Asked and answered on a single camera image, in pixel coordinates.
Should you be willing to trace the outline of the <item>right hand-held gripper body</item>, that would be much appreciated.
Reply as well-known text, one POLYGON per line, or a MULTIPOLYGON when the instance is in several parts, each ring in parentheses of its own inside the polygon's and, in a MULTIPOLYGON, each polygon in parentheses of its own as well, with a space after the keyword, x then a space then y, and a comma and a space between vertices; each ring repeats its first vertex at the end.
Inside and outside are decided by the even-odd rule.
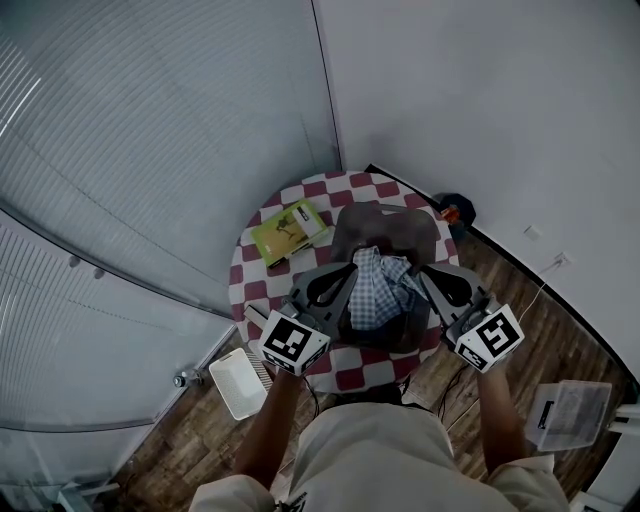
POLYGON ((480 373, 486 373, 517 348, 524 333, 508 304, 493 294, 464 302, 445 296, 443 342, 480 373))

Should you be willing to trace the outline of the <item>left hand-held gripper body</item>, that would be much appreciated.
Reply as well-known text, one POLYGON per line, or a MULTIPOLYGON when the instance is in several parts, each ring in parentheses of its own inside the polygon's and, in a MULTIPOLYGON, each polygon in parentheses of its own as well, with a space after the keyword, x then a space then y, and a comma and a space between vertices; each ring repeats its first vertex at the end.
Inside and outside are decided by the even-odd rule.
POLYGON ((325 293, 309 299, 288 294, 273 310, 258 341, 260 359, 279 370, 304 375, 328 352, 336 334, 336 305, 325 293))

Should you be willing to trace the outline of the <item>blue plaid clothes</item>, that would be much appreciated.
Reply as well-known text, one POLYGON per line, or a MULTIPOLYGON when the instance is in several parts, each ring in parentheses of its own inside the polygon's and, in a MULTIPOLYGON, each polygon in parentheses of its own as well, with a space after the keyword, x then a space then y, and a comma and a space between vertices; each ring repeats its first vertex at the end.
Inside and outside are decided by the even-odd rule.
POLYGON ((410 312, 418 297, 427 299, 417 278, 410 274, 411 264, 405 257, 382 255, 372 246, 356 251, 352 262, 358 276, 348 310, 355 330, 378 329, 401 313, 410 312))

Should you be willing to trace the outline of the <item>transparent dark plastic storage bin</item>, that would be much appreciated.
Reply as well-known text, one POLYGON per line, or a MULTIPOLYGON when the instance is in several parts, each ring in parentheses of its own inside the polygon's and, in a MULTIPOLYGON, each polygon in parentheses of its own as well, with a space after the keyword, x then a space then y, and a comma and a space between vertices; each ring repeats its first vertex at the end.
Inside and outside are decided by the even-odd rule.
MULTIPOLYGON (((330 261, 353 263, 356 251, 376 246, 382 255, 405 257, 411 264, 410 274, 420 283, 419 272, 435 262, 439 238, 434 219, 425 211, 353 203, 338 216, 330 261)), ((410 312, 401 313, 372 331, 352 328, 348 304, 349 301, 339 320, 342 343, 406 354, 418 349, 426 339, 431 312, 428 298, 418 297, 410 312)))

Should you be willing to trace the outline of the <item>person's right forearm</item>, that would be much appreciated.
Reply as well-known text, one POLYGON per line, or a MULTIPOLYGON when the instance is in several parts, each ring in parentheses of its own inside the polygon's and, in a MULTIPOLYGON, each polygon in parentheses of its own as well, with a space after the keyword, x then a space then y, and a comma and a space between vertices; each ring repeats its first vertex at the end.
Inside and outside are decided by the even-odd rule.
POLYGON ((503 365, 477 375, 480 434, 488 480, 511 462, 529 456, 524 426, 511 397, 503 365))

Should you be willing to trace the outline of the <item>person's left forearm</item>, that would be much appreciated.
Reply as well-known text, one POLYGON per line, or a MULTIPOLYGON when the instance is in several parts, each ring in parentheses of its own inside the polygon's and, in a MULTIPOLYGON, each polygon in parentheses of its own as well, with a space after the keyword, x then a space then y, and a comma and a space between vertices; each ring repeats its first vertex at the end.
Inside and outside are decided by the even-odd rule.
POLYGON ((279 371, 265 402, 236 452, 233 472, 248 476, 267 490, 279 472, 293 428, 303 379, 279 371))

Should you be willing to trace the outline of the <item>clear plastic lidded box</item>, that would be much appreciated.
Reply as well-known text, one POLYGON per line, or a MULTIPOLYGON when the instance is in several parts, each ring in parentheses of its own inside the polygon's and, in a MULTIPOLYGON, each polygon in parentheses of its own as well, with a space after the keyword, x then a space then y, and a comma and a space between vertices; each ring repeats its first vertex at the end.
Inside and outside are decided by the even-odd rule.
POLYGON ((525 425, 525 436, 538 451, 591 446, 608 409, 612 385, 563 380, 540 384, 525 425))

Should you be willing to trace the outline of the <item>round checkered table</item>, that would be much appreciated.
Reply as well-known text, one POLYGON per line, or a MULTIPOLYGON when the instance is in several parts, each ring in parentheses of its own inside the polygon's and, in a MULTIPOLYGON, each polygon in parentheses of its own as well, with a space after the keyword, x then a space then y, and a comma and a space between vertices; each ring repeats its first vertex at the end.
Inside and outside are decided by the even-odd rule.
MULTIPOLYGON (((232 315, 244 342, 254 353, 259 352, 260 330, 245 318, 245 308, 252 305, 265 314, 278 309, 282 297, 288 294, 300 274, 329 261, 332 234, 273 269, 266 266, 251 237, 254 227, 304 198, 313 204, 329 227, 335 225, 341 209, 354 202, 379 202, 423 210, 434 219, 438 230, 435 260, 459 263, 447 223, 427 200, 408 186, 391 177, 367 172, 330 172, 305 178, 275 192, 256 210, 234 251, 229 280, 232 315)), ((440 344, 439 331, 440 319, 432 313, 428 318, 426 337, 418 349, 407 354, 388 355, 375 349, 335 343, 310 368, 307 378, 315 390, 336 394, 400 382, 435 353, 440 344)))

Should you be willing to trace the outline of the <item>green book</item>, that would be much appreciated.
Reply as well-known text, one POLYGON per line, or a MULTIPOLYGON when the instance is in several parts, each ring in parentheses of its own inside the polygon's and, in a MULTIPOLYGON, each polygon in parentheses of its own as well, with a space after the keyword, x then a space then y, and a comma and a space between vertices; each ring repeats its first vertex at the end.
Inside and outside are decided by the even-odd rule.
POLYGON ((273 268, 327 233, 315 207, 302 199, 255 227, 251 237, 266 266, 273 268))

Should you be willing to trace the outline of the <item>white plastic basket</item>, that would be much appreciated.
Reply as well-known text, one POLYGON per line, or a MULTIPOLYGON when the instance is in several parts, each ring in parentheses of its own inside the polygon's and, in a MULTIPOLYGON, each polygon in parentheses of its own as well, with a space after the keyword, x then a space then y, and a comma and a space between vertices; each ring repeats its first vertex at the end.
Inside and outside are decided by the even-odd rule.
POLYGON ((255 354, 237 348, 210 363, 208 370, 236 421, 245 420, 260 411, 272 378, 255 354))

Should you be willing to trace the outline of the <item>small black orange object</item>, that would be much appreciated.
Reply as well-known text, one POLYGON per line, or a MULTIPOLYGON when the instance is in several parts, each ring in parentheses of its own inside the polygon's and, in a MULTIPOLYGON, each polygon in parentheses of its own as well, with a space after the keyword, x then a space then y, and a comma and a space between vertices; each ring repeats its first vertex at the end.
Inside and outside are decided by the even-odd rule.
POLYGON ((462 240, 476 219, 472 202, 458 193, 439 193, 435 196, 437 211, 447 222, 455 241, 462 240))

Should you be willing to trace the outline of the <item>person's beige shirt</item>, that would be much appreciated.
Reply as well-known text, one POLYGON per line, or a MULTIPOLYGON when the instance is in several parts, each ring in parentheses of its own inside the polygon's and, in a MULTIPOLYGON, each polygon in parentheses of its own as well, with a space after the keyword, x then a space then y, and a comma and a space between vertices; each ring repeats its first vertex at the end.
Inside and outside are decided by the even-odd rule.
POLYGON ((524 458, 481 482, 457 468, 434 414, 358 403, 300 434, 283 501, 237 475, 200 486, 189 512, 570 512, 553 468, 551 456, 524 458))

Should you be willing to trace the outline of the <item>white window blind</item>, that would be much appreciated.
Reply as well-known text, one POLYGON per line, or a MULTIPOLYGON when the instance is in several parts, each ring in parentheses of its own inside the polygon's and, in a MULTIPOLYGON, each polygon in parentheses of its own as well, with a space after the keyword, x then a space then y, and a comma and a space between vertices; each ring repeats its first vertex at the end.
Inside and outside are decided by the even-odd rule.
POLYGON ((232 322, 130 283, 0 210, 0 428, 155 422, 232 322))
POLYGON ((0 205, 222 314, 238 238, 337 169, 312 0, 0 0, 0 205))

